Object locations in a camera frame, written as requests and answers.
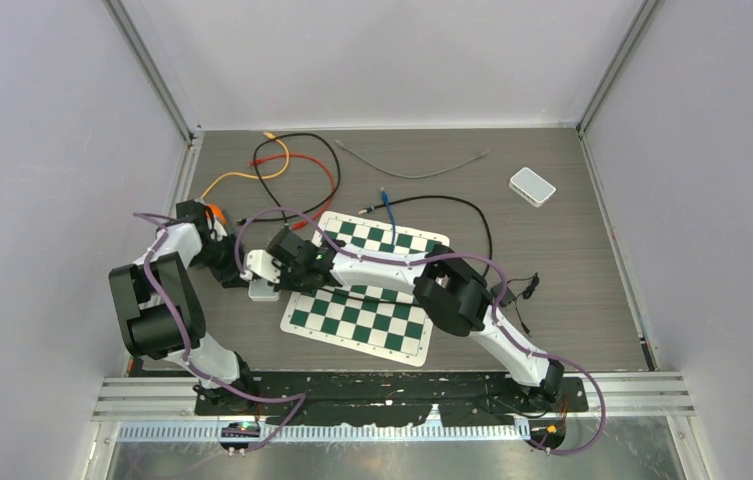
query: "small white device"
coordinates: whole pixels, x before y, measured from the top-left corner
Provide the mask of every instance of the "small white device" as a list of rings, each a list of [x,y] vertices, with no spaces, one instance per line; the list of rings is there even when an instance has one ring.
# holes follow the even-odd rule
[[[556,192],[556,187],[529,167],[523,167],[515,173],[509,179],[509,187],[536,207],[543,205]]]

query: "green and white chessboard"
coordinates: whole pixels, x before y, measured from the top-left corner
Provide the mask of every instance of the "green and white chessboard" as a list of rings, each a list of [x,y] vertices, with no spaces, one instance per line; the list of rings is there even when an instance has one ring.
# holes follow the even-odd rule
[[[332,238],[368,250],[405,254],[449,245],[443,235],[397,226],[397,245],[392,247],[390,224],[342,213],[323,213],[319,225]],[[319,245],[321,240],[315,232],[312,242]],[[411,295],[383,288],[361,285],[344,290],[352,297],[415,303]],[[420,367],[429,353],[432,321],[421,308],[361,302],[317,290],[314,295],[291,295],[282,317],[282,331]]]

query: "gray cable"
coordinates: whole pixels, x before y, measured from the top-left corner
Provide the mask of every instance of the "gray cable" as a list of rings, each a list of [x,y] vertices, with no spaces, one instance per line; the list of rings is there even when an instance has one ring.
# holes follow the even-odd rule
[[[340,140],[335,140],[335,143],[338,144],[338,147],[340,147],[341,150],[346,150],[347,152],[349,152],[350,154],[352,154],[354,157],[357,157],[359,160],[361,160],[362,162],[370,165],[371,167],[375,168],[376,170],[379,170],[382,173],[387,173],[388,175],[390,175],[392,177],[405,178],[407,180],[420,180],[421,178],[429,178],[429,177],[434,177],[436,175],[440,175],[442,173],[451,172],[451,171],[453,171],[453,170],[455,170],[457,168],[461,168],[461,167],[467,165],[468,163],[470,163],[470,162],[472,162],[474,160],[479,160],[480,158],[485,158],[485,157],[488,156],[489,153],[491,153],[490,150],[485,150],[484,152],[479,153],[476,156],[474,156],[472,158],[469,158],[469,159],[467,159],[467,160],[459,163],[458,165],[453,165],[452,167],[445,168],[443,170],[438,170],[437,172],[427,173],[425,175],[403,175],[401,173],[394,173],[394,172],[391,172],[389,170],[385,170],[384,168],[380,167],[379,165],[376,165],[375,163],[371,162],[370,160],[362,157],[356,151],[354,151],[353,149],[351,149],[351,148],[347,147],[346,145],[344,145],[343,143],[341,143]]]

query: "gray wooden table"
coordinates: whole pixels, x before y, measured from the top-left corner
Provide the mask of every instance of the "gray wooden table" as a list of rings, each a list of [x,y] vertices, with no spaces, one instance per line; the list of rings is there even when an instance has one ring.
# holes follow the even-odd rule
[[[539,272],[535,295],[521,301],[523,319],[540,348],[564,355],[592,370],[639,370],[646,364],[621,286],[597,199],[571,129],[474,129],[323,131],[369,160],[406,174],[420,174],[455,164],[490,149],[491,154],[459,170],[424,180],[389,177],[336,149],[343,172],[331,210],[356,215],[379,203],[379,187],[391,198],[438,193],[476,203],[488,217],[494,260],[511,277]],[[221,173],[249,172],[252,151],[264,140],[260,132],[210,132],[203,141],[191,197],[198,197]],[[290,139],[292,152],[318,156],[334,164],[326,148],[309,138]],[[262,154],[280,153],[278,145]],[[262,168],[281,168],[278,160]],[[508,178],[528,166],[558,189],[535,208],[508,187]],[[307,160],[292,160],[289,170],[269,185],[283,205],[304,209],[329,192],[325,173]],[[234,217],[272,206],[256,180],[228,178],[207,201]],[[485,254],[487,244],[476,213],[464,205],[421,200],[394,208],[399,225],[448,236],[456,251]],[[387,220],[384,210],[370,214]],[[281,224],[260,224],[244,239],[247,250],[264,248]],[[496,275],[488,275],[489,282]],[[253,369],[411,370],[404,364],[283,333],[279,328],[288,294],[277,303],[251,302],[244,289],[224,290],[205,271],[191,272],[208,331],[240,353]],[[514,310],[507,310],[512,319]],[[435,331],[426,370],[501,370],[475,342]]]

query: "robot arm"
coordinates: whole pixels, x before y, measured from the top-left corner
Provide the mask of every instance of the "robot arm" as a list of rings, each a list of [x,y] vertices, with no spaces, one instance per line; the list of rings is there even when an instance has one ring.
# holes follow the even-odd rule
[[[261,277],[282,290],[311,292],[324,286],[351,287],[368,285],[413,295],[432,323],[455,336],[469,336],[479,343],[512,375],[515,382],[530,387],[530,393],[554,402],[564,373],[563,366],[529,355],[542,350],[534,346],[497,310],[501,327],[523,348],[521,351],[494,324],[494,296],[485,279],[462,259],[416,263],[428,256],[452,253],[438,246],[431,253],[399,255],[364,250],[352,245],[342,255],[323,245],[317,247],[283,229],[271,241],[266,252],[254,250],[247,255],[247,277]],[[364,261],[362,256],[380,258],[390,263]]]
[[[183,202],[177,205],[176,213],[176,220],[163,227],[167,239],[150,259],[150,267],[183,319],[190,340],[190,364],[185,361],[183,337],[176,322],[143,271],[145,256],[109,274],[123,342],[134,356],[168,360],[191,373],[196,369],[242,391],[251,390],[243,359],[206,332],[202,308],[185,269],[204,266],[224,288],[246,286],[245,280],[260,277],[276,290],[313,292],[325,286],[372,285],[413,295],[436,327],[450,335],[469,336],[497,358],[514,381],[528,389],[530,401],[549,404],[556,400],[563,366],[527,354],[541,350],[499,310],[496,313],[501,323],[494,324],[492,312],[499,307],[493,304],[493,294],[479,273],[462,259],[408,265],[427,256],[452,253],[447,247],[436,247],[429,254],[397,255],[346,245],[344,250],[354,255],[348,256],[283,229],[266,251],[253,250],[249,255],[237,252],[246,266],[245,274],[240,275],[234,257],[235,236],[215,220],[206,205]],[[394,265],[363,261],[362,255],[393,261]],[[217,386],[203,378],[200,384],[206,394]]]
[[[182,317],[191,343],[191,365],[227,383],[237,382],[246,364],[206,332],[205,317],[185,268],[206,267],[224,288],[245,286],[234,260],[235,237],[202,203],[179,203],[176,217],[158,231],[156,240],[165,230],[167,239],[150,259],[150,268]],[[189,370],[181,332],[144,274],[145,258],[108,274],[123,343],[134,356],[167,360]],[[208,380],[201,383],[205,388],[216,387]]]

